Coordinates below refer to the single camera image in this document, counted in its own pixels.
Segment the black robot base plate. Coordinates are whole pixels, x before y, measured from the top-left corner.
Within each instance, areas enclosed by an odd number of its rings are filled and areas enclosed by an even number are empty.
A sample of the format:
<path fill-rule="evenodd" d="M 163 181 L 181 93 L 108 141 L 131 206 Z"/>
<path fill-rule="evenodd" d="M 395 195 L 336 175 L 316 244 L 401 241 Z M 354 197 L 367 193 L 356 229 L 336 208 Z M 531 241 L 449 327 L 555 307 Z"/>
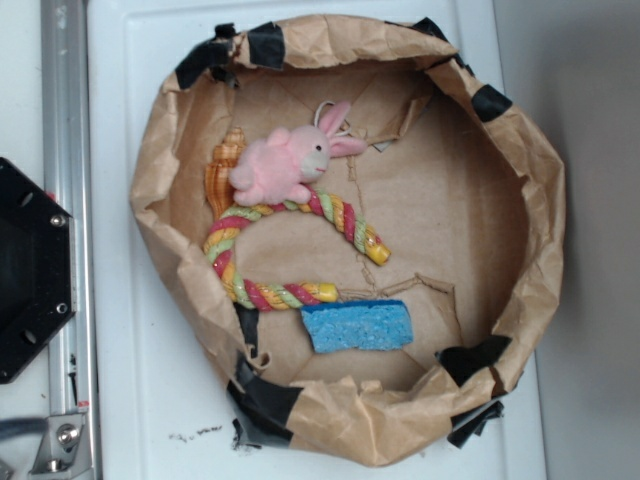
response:
<path fill-rule="evenodd" d="M 1 383 L 14 381 L 74 314 L 72 218 L 1 160 Z"/>

